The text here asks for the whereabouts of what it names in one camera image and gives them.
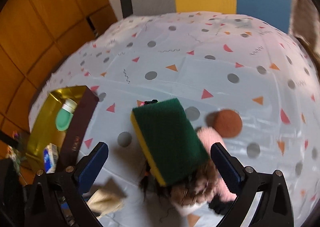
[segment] green scouring pad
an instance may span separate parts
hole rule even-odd
[[[182,180],[209,159],[176,98],[134,108],[131,122],[161,186]]]

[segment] brown fluffy object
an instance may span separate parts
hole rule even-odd
[[[211,125],[223,138],[234,138],[242,130],[242,120],[233,110],[221,110],[216,113]]]

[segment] screw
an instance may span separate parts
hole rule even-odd
[[[42,175],[43,174],[43,170],[38,170],[37,171],[37,175]]]
[[[68,173],[71,173],[71,172],[73,171],[73,166],[68,166],[68,167],[66,168],[66,171],[67,171]]]
[[[276,175],[277,176],[282,176],[282,172],[280,170],[276,170]]]
[[[246,167],[245,170],[246,170],[248,173],[253,173],[253,168],[252,168],[252,167]]]

